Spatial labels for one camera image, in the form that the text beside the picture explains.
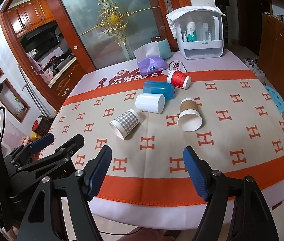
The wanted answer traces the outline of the purple tissue pack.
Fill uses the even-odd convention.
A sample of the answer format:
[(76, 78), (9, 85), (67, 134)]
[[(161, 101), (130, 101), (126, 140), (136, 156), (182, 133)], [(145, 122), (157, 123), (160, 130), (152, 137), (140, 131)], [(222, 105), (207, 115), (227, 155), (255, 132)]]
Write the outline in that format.
[(160, 56), (157, 42), (150, 42), (136, 49), (135, 55), (137, 65), (142, 76), (150, 75), (167, 69), (167, 64)]

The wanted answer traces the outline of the grey checked paper cup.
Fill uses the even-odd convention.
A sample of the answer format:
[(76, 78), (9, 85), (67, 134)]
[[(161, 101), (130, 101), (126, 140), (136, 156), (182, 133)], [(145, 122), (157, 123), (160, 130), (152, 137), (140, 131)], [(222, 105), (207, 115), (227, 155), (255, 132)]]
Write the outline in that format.
[(125, 140), (125, 138), (131, 133), (139, 122), (139, 114), (135, 110), (129, 109), (117, 118), (110, 121), (109, 125), (113, 132), (120, 139)]

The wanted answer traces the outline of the white plastic cup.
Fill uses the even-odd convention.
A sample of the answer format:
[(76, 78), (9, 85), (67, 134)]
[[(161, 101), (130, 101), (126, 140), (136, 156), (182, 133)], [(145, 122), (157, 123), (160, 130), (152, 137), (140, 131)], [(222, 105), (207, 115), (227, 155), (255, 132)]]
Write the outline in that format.
[(135, 100), (135, 107), (142, 111), (161, 114), (165, 106), (163, 94), (139, 94)]

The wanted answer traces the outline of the white cosmetics storage box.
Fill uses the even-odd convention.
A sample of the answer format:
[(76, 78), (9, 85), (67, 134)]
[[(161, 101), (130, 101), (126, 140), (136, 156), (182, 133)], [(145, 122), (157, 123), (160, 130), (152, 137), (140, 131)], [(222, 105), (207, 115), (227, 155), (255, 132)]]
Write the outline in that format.
[[(217, 58), (224, 51), (222, 17), (225, 16), (217, 7), (206, 5), (187, 6), (175, 9), (166, 15), (172, 36), (177, 40), (178, 49), (188, 60)], [(197, 41), (188, 42), (186, 25), (194, 21)], [(203, 40), (203, 23), (208, 23), (212, 33), (211, 41)]]

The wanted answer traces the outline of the teal canister with brown lid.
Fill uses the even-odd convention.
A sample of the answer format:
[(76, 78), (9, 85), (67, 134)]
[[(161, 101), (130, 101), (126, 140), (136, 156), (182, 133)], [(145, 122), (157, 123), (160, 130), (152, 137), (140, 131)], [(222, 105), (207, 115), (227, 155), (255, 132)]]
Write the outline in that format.
[(159, 47), (160, 56), (166, 60), (172, 57), (171, 48), (167, 38), (156, 36), (151, 38), (151, 42), (156, 42)]

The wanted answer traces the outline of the clear small bottle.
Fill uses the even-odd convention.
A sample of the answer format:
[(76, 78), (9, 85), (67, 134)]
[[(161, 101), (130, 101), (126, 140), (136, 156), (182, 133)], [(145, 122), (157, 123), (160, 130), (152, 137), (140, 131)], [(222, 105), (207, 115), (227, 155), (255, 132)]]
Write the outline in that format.
[(212, 33), (209, 30), (208, 23), (203, 23), (202, 27), (203, 27), (203, 40), (204, 41), (211, 41), (212, 40)]

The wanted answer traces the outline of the white teal lotion bottle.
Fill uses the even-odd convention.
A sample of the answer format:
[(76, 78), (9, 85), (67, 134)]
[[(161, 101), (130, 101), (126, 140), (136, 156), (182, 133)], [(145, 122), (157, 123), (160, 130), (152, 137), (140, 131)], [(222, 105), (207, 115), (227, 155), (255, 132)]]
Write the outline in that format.
[(196, 31), (196, 24), (194, 21), (190, 21), (186, 25), (186, 32), (187, 32), (187, 41), (192, 42), (192, 41), (197, 41), (197, 31)]

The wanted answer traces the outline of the wooden kitchen wall cabinets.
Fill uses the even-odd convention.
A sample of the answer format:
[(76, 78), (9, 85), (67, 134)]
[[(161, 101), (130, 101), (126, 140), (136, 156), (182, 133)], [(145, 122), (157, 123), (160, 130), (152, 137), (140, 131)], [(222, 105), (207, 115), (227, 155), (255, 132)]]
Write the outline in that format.
[(30, 0), (12, 7), (7, 16), (18, 38), (55, 19), (46, 0)]

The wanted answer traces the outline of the red paper cup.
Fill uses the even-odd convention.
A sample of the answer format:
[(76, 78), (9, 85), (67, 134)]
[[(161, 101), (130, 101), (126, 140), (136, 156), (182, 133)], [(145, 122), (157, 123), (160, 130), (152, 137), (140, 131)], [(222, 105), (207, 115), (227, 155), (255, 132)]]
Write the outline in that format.
[(167, 82), (174, 87), (188, 89), (191, 84), (191, 77), (178, 70), (171, 70), (167, 76)]

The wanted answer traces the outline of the pink small kitchen appliance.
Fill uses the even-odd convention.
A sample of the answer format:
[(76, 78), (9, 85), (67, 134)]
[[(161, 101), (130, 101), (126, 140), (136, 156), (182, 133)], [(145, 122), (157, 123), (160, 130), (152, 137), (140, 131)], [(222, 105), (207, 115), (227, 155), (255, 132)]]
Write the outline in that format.
[(48, 68), (46, 70), (42, 70), (40, 72), (40, 76), (46, 82), (46, 84), (49, 84), (54, 77), (54, 73), (52, 72), (50, 68)]

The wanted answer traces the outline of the brown and white paper cup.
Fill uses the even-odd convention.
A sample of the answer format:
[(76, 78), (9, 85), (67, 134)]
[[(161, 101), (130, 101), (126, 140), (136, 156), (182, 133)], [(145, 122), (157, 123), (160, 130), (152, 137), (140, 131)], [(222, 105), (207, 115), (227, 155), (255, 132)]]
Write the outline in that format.
[(185, 98), (181, 101), (177, 123), (185, 132), (194, 132), (201, 128), (202, 117), (194, 99)]

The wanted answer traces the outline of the light blue plastic stool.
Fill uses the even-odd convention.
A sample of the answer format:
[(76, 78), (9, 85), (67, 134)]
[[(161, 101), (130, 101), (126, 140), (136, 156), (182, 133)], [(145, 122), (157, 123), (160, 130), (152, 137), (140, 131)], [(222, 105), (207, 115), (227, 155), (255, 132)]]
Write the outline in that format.
[(284, 112), (284, 101), (281, 95), (273, 88), (265, 85), (264, 88), (266, 89), (267, 93), (269, 94), (270, 98), (273, 100), (275, 105), (277, 106), (277, 109), (281, 115), (283, 115)]

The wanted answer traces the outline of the blue translucent plastic cup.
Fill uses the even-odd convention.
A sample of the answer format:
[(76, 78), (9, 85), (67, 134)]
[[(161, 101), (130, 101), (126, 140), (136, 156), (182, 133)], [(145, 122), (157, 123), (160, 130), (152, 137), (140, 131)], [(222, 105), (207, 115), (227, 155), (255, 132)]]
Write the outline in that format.
[(143, 93), (162, 94), (167, 100), (171, 100), (174, 97), (175, 87), (167, 82), (147, 80), (143, 85)]

